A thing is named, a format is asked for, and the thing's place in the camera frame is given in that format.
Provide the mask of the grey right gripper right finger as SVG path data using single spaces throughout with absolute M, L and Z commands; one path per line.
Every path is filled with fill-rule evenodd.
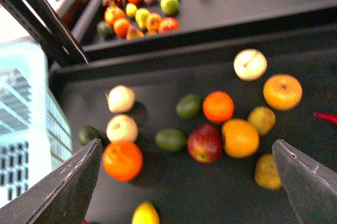
M 336 172 L 284 140 L 272 154 L 298 222 L 336 223 Z

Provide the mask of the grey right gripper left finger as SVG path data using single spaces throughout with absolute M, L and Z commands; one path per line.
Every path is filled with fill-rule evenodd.
M 103 148 L 92 140 L 28 191 L 1 208 L 1 223 L 82 223 Z

